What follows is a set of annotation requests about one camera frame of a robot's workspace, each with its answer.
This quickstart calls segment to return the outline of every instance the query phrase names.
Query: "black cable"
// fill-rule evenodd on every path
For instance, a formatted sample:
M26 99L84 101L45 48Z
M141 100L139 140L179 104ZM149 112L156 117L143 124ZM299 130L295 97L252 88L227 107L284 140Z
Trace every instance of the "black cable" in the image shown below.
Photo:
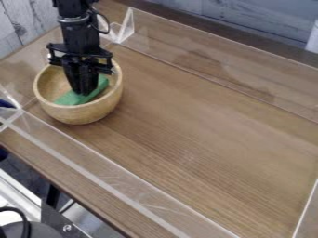
M30 225L29 225L29 222L26 221L25 214L17 208L6 207L6 206L0 208L0 212L14 212L20 215L22 222L24 222L21 238L29 238Z
M76 202L73 201L63 210L60 210L60 214L63 214L75 204Z
M99 27L92 24L93 29L95 29L99 33L108 34L109 31L111 31L111 23L109 23L108 18L91 6L91 4L88 3L88 0L85 0L85 4L87 4L89 10L92 11L92 13L96 14L96 15L99 15L99 16L104 19L104 21L105 21L105 23L107 23L107 25L108 25L107 31L101 31L101 30L99 29Z

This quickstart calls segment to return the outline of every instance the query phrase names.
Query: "wood grain surface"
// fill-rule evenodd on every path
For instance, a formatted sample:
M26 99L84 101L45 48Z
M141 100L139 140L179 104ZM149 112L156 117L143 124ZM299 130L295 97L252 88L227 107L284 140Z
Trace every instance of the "wood grain surface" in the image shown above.
M53 35L4 60L1 67L9 70L0 72L13 74L10 63ZM238 236L291 237L318 177L316 124L121 46L111 50L125 86L107 118L88 126L67 126L45 115L37 102L26 110ZM24 76L16 77L14 85L30 99L26 84L43 62L18 62L28 67L17 72ZM264 64L279 70L286 61ZM294 73L303 73L298 67ZM171 237L12 131L0 135L0 142L129 236Z

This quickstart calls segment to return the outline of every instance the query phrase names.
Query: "wooden bowl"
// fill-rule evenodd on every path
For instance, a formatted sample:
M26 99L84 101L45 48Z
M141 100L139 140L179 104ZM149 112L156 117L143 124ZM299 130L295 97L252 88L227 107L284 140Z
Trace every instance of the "wooden bowl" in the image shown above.
M97 97L77 106L61 106L53 101L71 90L63 68L48 65L40 71L33 83L36 98L47 114L69 125L84 125L100 120L113 109L123 93L123 75L113 61L115 75L107 75L109 85Z

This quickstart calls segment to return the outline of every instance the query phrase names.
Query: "transparent plastic panel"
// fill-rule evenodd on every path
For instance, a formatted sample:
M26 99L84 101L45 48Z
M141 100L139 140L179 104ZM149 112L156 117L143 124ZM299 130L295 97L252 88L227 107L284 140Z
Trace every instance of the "transparent plastic panel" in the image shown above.
M202 78L318 122L318 70L131 8L116 42Z
M0 123L8 125L10 130L81 173L176 237L236 237L234 233L115 164L111 159L28 112L21 111L20 116L9 121L10 113L12 110L0 111Z
M299 219L292 238L316 238L318 237L318 180L315 182L308 202Z

